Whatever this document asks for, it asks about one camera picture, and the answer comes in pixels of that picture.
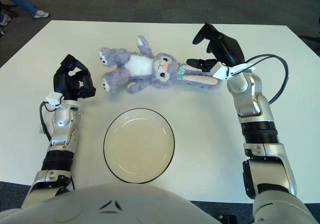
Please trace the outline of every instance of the purple stuffed rabbit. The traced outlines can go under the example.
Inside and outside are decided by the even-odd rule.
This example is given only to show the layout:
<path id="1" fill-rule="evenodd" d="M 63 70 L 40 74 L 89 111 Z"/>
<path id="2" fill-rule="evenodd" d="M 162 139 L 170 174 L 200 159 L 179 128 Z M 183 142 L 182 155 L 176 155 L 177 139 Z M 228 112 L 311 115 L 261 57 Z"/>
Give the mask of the purple stuffed rabbit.
<path id="1" fill-rule="evenodd" d="M 116 70 L 102 77 L 106 92 L 113 92 L 119 85 L 128 83 L 129 93 L 136 93 L 152 85 L 155 88 L 170 87 L 175 83 L 186 83 L 203 89 L 216 89 L 220 81 L 209 72 L 202 72 L 186 64 L 178 64 L 176 59 L 166 53 L 154 56 L 147 40 L 137 38 L 138 52 L 126 49 L 101 48 L 99 59 L 106 67 L 117 65 Z"/>

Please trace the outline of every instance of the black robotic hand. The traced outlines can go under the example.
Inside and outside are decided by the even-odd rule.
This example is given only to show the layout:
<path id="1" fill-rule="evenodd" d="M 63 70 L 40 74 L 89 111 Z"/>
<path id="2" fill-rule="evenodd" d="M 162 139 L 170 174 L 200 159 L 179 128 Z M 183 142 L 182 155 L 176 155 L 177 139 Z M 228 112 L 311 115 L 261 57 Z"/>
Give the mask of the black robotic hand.
<path id="1" fill-rule="evenodd" d="M 207 53 L 212 53 L 216 59 L 188 59 L 186 63 L 194 68 L 201 69 L 204 73 L 209 72 L 212 67 L 221 62 L 228 67 L 245 62 L 244 54 L 237 40 L 219 32 L 213 25 L 205 23 L 193 39 L 192 44 L 197 45 L 203 41 L 209 40 Z"/>
<path id="2" fill-rule="evenodd" d="M 69 72 L 75 68 L 81 71 L 70 76 Z M 90 98 L 96 94 L 88 68 L 70 54 L 61 62 L 61 66 L 54 74 L 53 86 L 54 91 L 62 93 L 65 100 L 76 101 L 78 98 Z"/>

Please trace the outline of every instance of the plate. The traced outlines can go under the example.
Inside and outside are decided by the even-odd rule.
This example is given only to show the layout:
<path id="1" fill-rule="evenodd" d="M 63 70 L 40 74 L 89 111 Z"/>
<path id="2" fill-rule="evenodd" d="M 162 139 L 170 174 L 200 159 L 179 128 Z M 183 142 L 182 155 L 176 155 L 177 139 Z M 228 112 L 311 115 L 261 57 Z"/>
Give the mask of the plate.
<path id="1" fill-rule="evenodd" d="M 106 131 L 104 159 L 110 171 L 127 183 L 147 183 L 169 166 L 175 137 L 167 120 L 144 108 L 119 115 Z"/>

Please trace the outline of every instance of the gray carpet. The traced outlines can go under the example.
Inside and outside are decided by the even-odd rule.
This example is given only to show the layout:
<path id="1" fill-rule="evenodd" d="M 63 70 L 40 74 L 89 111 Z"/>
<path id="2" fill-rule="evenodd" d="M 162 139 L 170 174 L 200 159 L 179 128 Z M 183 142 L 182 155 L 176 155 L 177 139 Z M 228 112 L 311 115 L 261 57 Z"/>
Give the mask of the gray carpet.
<path id="1" fill-rule="evenodd" d="M 297 35 L 314 37 L 319 36 L 320 31 L 319 0 L 32 1 L 38 8 L 50 12 L 50 17 L 33 19 L 15 8 L 19 17 L 3 28 L 6 34 L 0 38 L 0 67 L 50 20 L 287 25 Z M 306 43 L 312 49 L 319 47 L 310 41 Z M 0 211 L 19 208 L 28 188 L 0 182 Z M 221 214 L 236 215 L 240 224 L 248 223 L 252 218 L 251 204 L 194 203 L 215 218 Z M 307 207 L 320 222 L 320 204 L 308 204 Z"/>

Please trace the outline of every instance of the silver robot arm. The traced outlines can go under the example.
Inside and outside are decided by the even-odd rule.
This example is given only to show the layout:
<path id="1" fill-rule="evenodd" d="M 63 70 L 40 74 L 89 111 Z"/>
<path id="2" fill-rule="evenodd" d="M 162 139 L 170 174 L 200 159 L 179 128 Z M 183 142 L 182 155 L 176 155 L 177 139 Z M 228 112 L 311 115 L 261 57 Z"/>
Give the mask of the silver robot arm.
<path id="1" fill-rule="evenodd" d="M 75 68 L 81 71 L 73 76 L 69 72 Z M 27 208 L 69 190 L 72 180 L 71 166 L 78 144 L 78 124 L 80 122 L 78 98 L 95 95 L 88 69 L 73 56 L 67 55 L 53 78 L 54 90 L 40 105 L 40 119 L 44 133 L 49 139 L 49 147 L 41 170 L 36 174 L 21 208 Z M 54 110 L 53 133 L 50 136 L 42 118 L 42 107 L 50 104 Z"/>
<path id="2" fill-rule="evenodd" d="M 279 142 L 270 104 L 262 93 L 261 79 L 252 73 L 254 65 L 245 62 L 235 39 L 219 32 L 211 24 L 206 23 L 202 27 L 193 44 L 203 39 L 209 40 L 207 52 L 213 53 L 216 59 L 189 59 L 187 64 L 203 72 L 211 72 L 217 79 L 227 80 L 245 139 L 244 153 L 249 157 L 243 162 L 243 180 L 247 195 L 254 199 L 252 223 L 317 223 L 296 197 L 296 181 L 285 147 Z M 271 56 L 275 57 L 266 54 L 257 58 Z M 285 68 L 288 67 L 285 61 L 281 62 Z M 288 72 L 281 88 L 284 89 L 287 80 Z"/>

